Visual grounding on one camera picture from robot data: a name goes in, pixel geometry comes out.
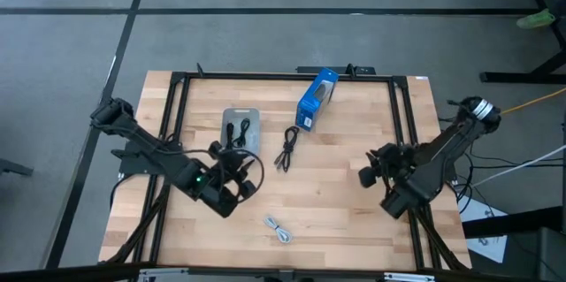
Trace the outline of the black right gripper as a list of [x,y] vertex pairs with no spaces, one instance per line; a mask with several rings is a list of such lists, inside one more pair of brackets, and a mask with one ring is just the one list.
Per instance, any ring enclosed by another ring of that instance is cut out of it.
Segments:
[[372,168],[380,169],[380,176],[387,186],[402,184],[409,177],[409,145],[387,143],[382,148],[365,153],[370,166],[358,172],[362,187],[369,188],[377,183],[377,176]]

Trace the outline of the green shoe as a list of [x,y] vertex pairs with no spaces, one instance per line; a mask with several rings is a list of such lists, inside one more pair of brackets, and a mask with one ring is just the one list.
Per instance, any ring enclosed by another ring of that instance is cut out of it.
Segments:
[[548,9],[543,9],[537,13],[522,17],[516,21],[516,25],[521,29],[534,29],[548,27],[556,20],[556,16]]

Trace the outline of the grey plastic bin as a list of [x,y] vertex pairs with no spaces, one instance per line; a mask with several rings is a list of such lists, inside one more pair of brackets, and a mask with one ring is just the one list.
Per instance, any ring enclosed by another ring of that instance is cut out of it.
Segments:
[[256,108],[226,108],[222,114],[220,143],[226,149],[260,152],[260,113]]

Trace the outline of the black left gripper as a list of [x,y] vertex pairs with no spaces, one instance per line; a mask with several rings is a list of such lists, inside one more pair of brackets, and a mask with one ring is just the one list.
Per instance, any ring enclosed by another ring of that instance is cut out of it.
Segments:
[[226,182],[233,181],[240,188],[240,196],[242,200],[247,200],[256,192],[256,186],[252,181],[246,180],[242,182],[242,176],[239,172],[247,173],[255,159],[244,163],[248,158],[248,154],[240,150],[223,150],[216,154],[218,163],[218,176],[216,177],[215,187],[221,188]]

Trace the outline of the white printed paper sheet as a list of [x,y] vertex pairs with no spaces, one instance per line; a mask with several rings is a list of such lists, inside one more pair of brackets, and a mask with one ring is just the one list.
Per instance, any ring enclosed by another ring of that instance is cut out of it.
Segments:
[[493,224],[491,218],[506,217],[507,213],[467,196],[464,196],[457,206],[469,251],[493,262],[503,263],[508,236],[497,235],[501,230],[493,229],[489,225]]

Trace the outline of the blue product box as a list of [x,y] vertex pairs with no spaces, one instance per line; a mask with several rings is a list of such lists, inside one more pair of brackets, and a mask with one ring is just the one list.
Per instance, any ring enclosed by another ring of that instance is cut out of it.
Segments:
[[339,74],[323,68],[312,81],[297,104],[295,124],[301,129],[311,132],[317,119],[330,102]]

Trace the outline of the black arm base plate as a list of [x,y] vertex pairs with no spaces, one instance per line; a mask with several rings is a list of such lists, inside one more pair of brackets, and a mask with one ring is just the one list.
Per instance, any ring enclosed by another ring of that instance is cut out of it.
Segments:
[[143,152],[147,147],[128,141],[124,149],[113,149],[111,153],[121,161],[119,172],[125,175],[166,174],[178,170],[179,165],[170,156],[158,154],[147,157]]

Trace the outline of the black table frame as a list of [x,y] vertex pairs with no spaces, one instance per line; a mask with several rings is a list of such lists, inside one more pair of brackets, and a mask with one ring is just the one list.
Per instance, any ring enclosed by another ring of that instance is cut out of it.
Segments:
[[260,113],[260,161],[249,176],[258,193],[222,218],[177,189],[150,227],[137,258],[191,271],[281,276],[375,276],[437,267],[440,259],[411,216],[380,208],[382,184],[357,173],[366,151],[388,142],[429,141],[439,131],[425,77],[360,75],[339,80],[313,133],[300,133],[291,166],[274,159],[308,74],[149,72],[136,117],[151,133],[172,133],[189,149],[219,138],[224,109]]

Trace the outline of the black floor stand legs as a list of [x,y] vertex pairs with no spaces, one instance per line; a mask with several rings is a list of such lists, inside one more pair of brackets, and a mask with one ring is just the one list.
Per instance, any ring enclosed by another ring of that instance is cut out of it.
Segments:
[[[542,12],[548,7],[545,0],[534,0],[535,8],[474,8],[474,9],[448,9],[448,16],[519,16]],[[559,51],[529,72],[481,72],[479,78],[484,83],[516,83],[516,84],[564,84],[566,73],[556,74],[566,65],[566,34],[559,28],[560,21],[554,20],[550,30],[558,42]]]

